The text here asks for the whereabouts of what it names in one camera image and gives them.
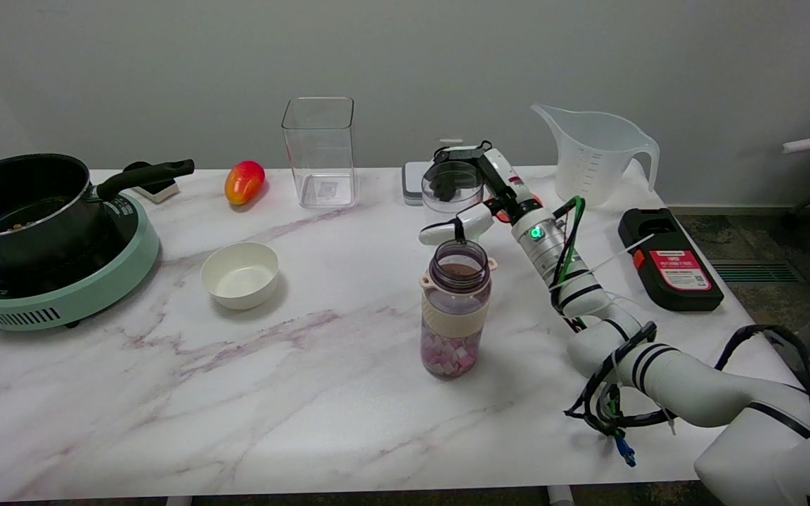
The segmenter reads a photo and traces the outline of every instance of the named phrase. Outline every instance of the beige silicone sleeve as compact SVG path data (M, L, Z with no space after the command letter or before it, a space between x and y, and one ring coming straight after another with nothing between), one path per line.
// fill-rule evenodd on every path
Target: beige silicone sleeve
M496 268L498 268L498 264L495 260L489 259L489 270L493 271ZM472 294L452 294L452 292L447 292L438 287L427 273L421 276L420 286L421 288L435 288L444 294L456 297L469 297L470 295L479 294L479 292L485 289L484 286L480 290L472 292ZM433 304L427 300L425 292L421 292L420 310L424 316L424 321L427 321L427 326L430 327L433 333L442 337L450 337L450 339L463 339L464 337L479 332L483 328L483 323L486 321L486 313L489 311L489 299L486 300L486 304L483 304L481 308L473 311L473 313L449 314L443 313L443 311L434 307Z
M489 310L489 301L482 308L470 314L447 314L433 307L427 300L427 295L420 296L420 310L424 321L434 334L450 339L463 339L475 334L483 328L486 321L486 312Z

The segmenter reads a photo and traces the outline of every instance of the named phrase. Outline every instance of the floor vent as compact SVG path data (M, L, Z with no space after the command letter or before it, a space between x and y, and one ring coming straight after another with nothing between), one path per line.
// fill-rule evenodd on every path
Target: floor vent
M803 281L785 260L711 260L711 265L727 284L775 285Z

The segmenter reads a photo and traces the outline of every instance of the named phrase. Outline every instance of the blue connector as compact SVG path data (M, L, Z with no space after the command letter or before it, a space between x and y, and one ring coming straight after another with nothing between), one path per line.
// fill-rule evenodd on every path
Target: blue connector
M630 467L636 467L636 452L633 451L633 448L630 448L626 439L615 436L615 444L617 444L617 452L624 458L624 462Z

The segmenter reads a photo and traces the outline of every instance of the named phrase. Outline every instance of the table leg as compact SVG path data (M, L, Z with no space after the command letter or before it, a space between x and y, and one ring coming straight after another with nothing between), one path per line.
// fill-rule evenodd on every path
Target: table leg
M549 504L552 506L574 506L571 487L547 486L546 492L549 492Z
M192 503L192 495L177 495L168 497L165 506L190 506Z

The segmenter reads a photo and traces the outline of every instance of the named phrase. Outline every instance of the measuring jug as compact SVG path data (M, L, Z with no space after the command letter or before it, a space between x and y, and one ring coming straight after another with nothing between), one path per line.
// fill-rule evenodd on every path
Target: measuring jug
M558 146L555 192L563 201L579 195L587 207L605 204L630 160L647 153L649 191L658 175L658 144L633 122L607 112L575 112L542 103L531 107L546 120Z

